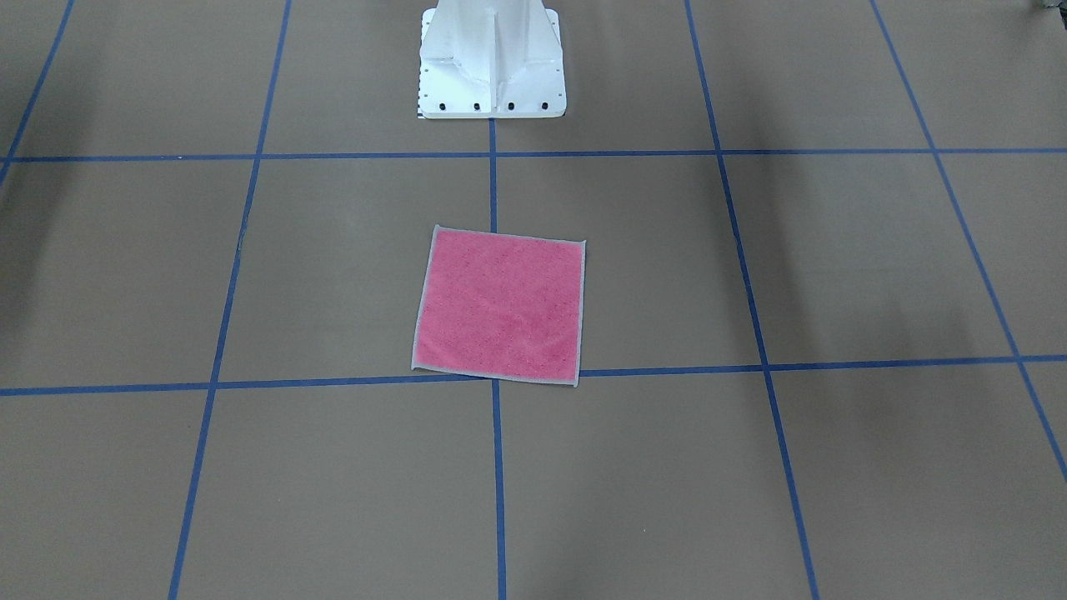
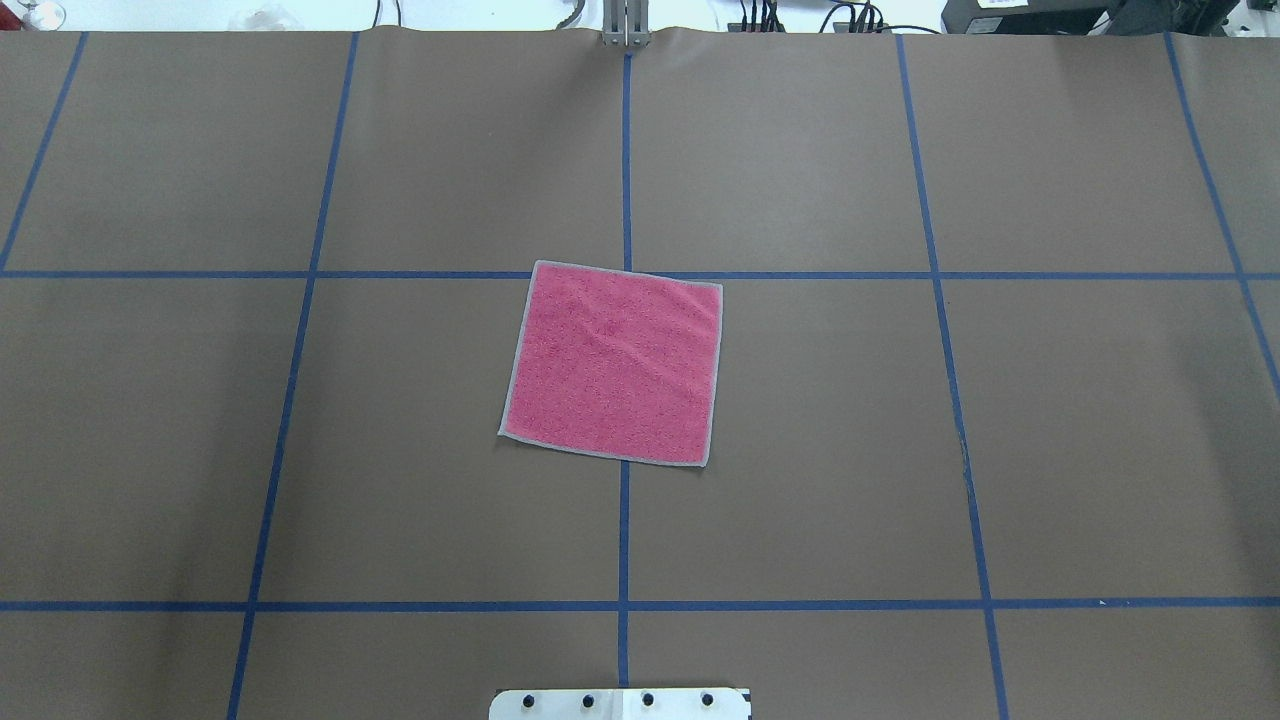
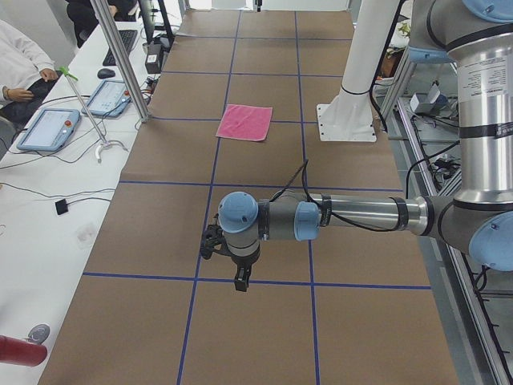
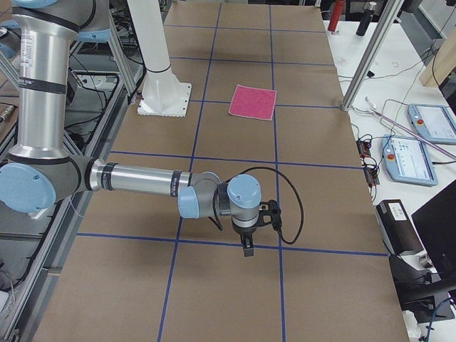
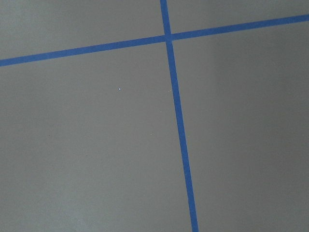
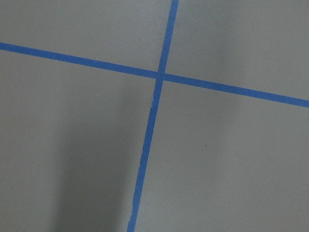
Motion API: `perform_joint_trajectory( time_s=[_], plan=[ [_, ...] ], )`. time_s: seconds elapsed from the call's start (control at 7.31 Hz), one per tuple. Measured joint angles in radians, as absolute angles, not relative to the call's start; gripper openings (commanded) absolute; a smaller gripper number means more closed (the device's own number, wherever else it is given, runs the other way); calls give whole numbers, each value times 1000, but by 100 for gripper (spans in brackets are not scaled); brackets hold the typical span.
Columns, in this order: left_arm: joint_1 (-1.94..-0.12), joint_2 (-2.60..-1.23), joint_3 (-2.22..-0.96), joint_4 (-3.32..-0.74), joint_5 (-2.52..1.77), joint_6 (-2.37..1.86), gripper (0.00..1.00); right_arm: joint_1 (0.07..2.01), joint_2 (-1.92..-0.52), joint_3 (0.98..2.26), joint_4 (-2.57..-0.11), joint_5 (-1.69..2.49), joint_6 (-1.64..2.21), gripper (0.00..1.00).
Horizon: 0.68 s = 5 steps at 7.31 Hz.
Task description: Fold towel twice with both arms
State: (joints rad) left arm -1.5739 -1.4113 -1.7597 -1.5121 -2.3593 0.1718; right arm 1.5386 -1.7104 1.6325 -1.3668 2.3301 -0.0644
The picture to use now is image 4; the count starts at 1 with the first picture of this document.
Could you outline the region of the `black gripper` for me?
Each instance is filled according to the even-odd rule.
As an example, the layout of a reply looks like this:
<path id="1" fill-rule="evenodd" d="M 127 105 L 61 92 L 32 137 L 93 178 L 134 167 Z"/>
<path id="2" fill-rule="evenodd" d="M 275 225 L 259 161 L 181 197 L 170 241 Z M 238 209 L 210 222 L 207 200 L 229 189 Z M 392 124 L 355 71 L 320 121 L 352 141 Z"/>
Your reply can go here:
<path id="1" fill-rule="evenodd" d="M 242 248 L 245 257 L 254 256 L 253 234 L 257 230 L 256 227 L 240 227 L 233 224 L 234 231 L 240 236 Z"/>

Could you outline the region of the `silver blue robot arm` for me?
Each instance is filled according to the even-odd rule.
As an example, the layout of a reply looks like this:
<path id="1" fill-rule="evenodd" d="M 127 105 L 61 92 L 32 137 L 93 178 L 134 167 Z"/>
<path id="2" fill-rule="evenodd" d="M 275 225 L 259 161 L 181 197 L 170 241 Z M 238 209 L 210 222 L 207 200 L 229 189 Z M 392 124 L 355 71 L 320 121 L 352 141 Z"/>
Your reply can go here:
<path id="1" fill-rule="evenodd" d="M 15 1 L 21 28 L 18 140 L 1 168 L 1 201 L 23 213 L 84 191 L 125 190 L 177 199 L 181 217 L 232 220 L 244 254 L 254 253 L 261 187 L 251 175 L 222 182 L 211 172 L 125 166 L 70 155 L 63 147 L 69 49 L 80 33 L 110 27 L 107 1 Z"/>

